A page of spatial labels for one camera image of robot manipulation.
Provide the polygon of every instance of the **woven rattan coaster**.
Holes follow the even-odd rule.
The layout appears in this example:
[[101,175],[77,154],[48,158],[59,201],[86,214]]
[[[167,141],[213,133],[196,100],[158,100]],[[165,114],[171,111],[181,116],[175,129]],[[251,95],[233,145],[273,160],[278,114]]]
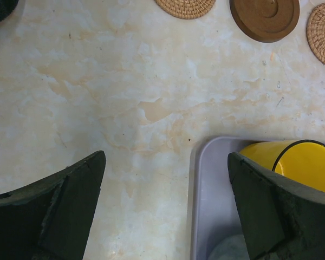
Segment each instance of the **woven rattan coaster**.
[[309,16],[307,41],[314,55],[325,64],[325,3],[314,8]]
[[216,0],[155,0],[167,13],[177,18],[195,19],[208,13]]

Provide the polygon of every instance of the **beige marble surface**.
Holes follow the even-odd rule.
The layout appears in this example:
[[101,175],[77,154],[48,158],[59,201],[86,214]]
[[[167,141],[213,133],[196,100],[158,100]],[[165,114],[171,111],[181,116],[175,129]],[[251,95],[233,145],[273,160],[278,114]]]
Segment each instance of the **beige marble surface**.
[[21,0],[0,23],[0,193],[104,150],[84,259],[184,259],[197,141],[325,142],[325,66],[305,37],[321,2],[264,44],[223,0],[192,21],[153,0]]

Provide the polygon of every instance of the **brown round coaster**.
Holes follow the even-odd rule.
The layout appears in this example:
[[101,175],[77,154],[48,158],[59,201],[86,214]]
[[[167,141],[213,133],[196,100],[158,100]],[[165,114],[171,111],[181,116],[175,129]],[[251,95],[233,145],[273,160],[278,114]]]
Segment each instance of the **brown round coaster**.
[[314,55],[325,64],[325,3],[314,8],[309,16],[307,41]]
[[155,0],[167,13],[177,18],[195,19],[208,13],[216,0]]
[[284,38],[300,16],[298,0],[230,0],[230,9],[238,27],[260,42]]

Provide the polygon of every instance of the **yellow mug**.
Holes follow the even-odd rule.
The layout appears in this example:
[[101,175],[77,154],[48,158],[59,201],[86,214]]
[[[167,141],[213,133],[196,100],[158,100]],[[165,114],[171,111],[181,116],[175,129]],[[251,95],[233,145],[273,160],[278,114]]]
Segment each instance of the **yellow mug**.
[[321,142],[259,142],[240,153],[280,175],[325,192],[325,144]]

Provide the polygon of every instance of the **gray cloth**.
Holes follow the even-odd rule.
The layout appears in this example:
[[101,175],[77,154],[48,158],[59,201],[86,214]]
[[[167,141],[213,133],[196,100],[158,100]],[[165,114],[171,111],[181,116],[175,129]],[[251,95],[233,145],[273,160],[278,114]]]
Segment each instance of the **gray cloth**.
[[208,260],[249,260],[243,235],[235,235],[221,241]]

